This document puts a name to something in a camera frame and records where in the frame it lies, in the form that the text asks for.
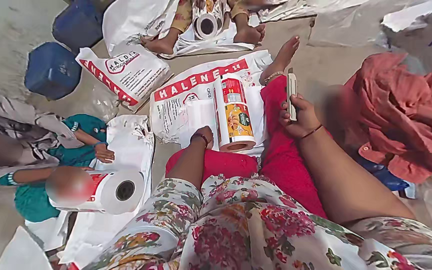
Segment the toe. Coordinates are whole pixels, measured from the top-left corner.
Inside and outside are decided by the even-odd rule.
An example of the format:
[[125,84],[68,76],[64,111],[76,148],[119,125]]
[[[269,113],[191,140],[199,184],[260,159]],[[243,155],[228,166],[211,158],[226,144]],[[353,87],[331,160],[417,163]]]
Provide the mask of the toe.
[[262,30],[261,37],[259,38],[259,42],[261,42],[265,38],[265,35],[266,35],[266,30]]
[[300,41],[299,36],[293,36],[288,41],[286,41],[286,44],[292,47],[292,46],[296,45],[297,43],[299,43],[299,41]]
[[258,30],[258,32],[260,32],[260,33],[262,31],[264,31],[265,28],[266,28],[266,24],[260,24],[260,25],[256,26],[256,30]]

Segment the floral dress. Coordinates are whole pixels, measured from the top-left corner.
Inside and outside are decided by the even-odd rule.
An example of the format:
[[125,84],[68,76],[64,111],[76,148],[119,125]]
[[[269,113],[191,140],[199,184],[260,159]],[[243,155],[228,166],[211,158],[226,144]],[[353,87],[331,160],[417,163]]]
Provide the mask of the floral dress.
[[165,179],[84,269],[432,269],[432,231],[407,218],[344,228],[264,176]]

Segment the bare foot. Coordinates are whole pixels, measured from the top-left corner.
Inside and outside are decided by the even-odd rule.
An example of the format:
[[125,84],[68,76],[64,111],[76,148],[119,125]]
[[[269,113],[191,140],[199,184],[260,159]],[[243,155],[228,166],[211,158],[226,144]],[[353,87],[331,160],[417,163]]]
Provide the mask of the bare foot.
[[300,37],[293,36],[291,39],[285,42],[283,46],[279,49],[274,61],[261,73],[259,78],[259,83],[264,85],[267,77],[271,76],[273,73],[281,71],[290,64],[291,58],[293,58],[294,53],[300,46]]
[[254,45],[258,44],[265,37],[265,27],[266,25],[260,24],[256,27],[246,25],[239,28],[234,36],[234,43],[242,42]]
[[154,53],[173,54],[173,48],[176,41],[171,44],[171,40],[168,40],[167,37],[168,36],[165,36],[162,39],[155,38],[153,40],[141,38],[141,43],[146,49]]
[[141,44],[154,53],[173,54],[174,44],[176,44],[180,34],[182,34],[180,30],[171,27],[164,38],[153,40],[141,38]]

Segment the pink cloth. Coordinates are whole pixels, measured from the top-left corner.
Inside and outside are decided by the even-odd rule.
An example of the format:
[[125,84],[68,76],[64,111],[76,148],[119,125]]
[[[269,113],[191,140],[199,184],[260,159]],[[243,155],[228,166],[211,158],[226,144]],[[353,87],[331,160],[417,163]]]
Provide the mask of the pink cloth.
[[410,73],[400,65],[405,57],[386,52],[365,59],[345,84],[341,109],[364,142],[361,156],[421,183],[432,175],[432,72]]
[[[306,169],[303,158],[293,138],[279,123],[281,103],[286,100],[286,77],[280,76],[261,90],[266,114],[266,129],[269,144],[266,145],[260,175],[269,177],[286,194],[294,198],[309,212],[326,217],[318,191]],[[174,154],[166,164],[168,173],[176,164],[184,149]],[[226,178],[234,176],[250,177],[257,172],[254,157],[206,150],[204,154],[203,181],[211,175],[223,174]]]

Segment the hand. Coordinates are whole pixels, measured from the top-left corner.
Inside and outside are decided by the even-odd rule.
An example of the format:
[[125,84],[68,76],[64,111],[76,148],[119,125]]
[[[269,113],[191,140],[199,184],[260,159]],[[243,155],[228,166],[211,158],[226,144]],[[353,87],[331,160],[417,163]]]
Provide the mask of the hand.
[[[199,133],[199,134],[203,135],[204,137],[206,137],[206,140],[208,140],[207,149],[213,148],[213,144],[214,144],[213,131],[211,131],[211,128],[209,126],[201,127],[200,129],[196,130],[195,134],[196,133]],[[192,139],[191,142],[196,140],[196,139],[198,139],[198,137],[194,137],[194,139]]]
[[108,150],[106,144],[96,144],[94,147],[94,151],[96,152],[96,158],[102,163],[113,163],[114,160],[114,152]]
[[309,134],[318,126],[321,125],[315,114],[315,107],[309,101],[305,100],[302,95],[291,95],[289,98],[292,106],[299,109],[297,111],[297,121],[290,120],[290,113],[288,113],[288,103],[283,102],[281,111],[279,112],[279,122],[286,130],[295,138],[302,138]]

